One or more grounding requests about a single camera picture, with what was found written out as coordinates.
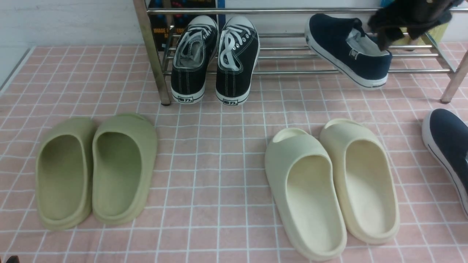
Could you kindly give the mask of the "black gloved hand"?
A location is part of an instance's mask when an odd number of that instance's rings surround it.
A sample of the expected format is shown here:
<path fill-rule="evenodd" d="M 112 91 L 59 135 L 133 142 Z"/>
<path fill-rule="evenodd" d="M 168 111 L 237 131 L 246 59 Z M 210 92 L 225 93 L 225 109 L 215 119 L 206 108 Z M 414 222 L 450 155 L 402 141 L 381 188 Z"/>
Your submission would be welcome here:
<path fill-rule="evenodd" d="M 404 37 L 401 28 L 406 28 L 412 40 L 427 31 L 450 22 L 450 9 L 459 6 L 461 0 L 394 0 L 380 8 L 370 17 L 367 24 L 377 35 L 380 50 Z"/>

